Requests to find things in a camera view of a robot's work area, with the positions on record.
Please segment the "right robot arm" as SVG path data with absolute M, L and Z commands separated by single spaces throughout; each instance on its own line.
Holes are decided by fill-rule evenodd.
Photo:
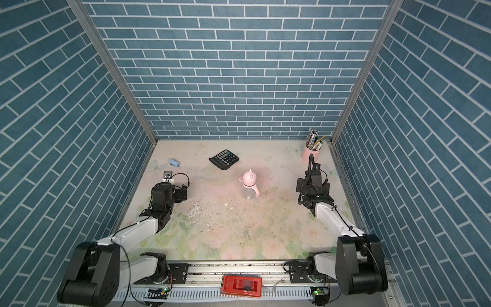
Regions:
M 322 180 L 321 172 L 307 170 L 305 177 L 297 180 L 297 202 L 337 236 L 336 254 L 310 254 L 308 269 L 334 278 L 345 295 L 385 292 L 388 278 L 380 239 L 349 223 L 329 195 L 330 184 Z

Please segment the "pink bottle cap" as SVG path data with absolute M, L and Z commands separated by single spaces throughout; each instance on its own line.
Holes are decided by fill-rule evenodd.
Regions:
M 252 171 L 252 169 L 249 169 L 242 174 L 242 176 L 239 178 L 239 182 L 244 187 L 252 188 L 257 184 L 257 174 Z

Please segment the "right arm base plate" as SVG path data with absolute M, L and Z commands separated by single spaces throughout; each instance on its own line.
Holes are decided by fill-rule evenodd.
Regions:
M 336 283 L 337 281 L 327 275 L 309 272 L 306 262 L 290 260 L 285 262 L 283 270 L 288 275 L 291 283 Z

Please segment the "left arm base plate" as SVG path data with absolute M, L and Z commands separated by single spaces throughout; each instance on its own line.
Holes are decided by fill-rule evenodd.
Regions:
M 171 285 L 185 284 L 189 270 L 189 264 L 176 263 L 165 266 L 157 265 L 156 271 L 147 277 L 140 278 L 136 285 Z

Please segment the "clear baby bottle body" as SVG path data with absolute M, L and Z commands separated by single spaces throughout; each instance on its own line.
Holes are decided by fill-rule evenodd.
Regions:
M 246 200 L 253 200 L 256 198 L 256 191 L 253 188 L 243 187 L 242 197 Z

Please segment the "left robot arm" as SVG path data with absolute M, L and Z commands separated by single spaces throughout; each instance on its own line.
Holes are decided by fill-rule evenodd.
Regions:
M 167 257 L 147 251 L 130 261 L 129 250 L 157 234 L 171 219 L 175 203 L 187 200 L 189 185 L 170 181 L 153 186 L 149 206 L 138 219 L 114 234 L 80 243 L 73 252 L 57 293 L 62 304 L 107 306 L 121 288 L 132 294 L 133 285 L 156 285 L 166 295 L 176 281 Z

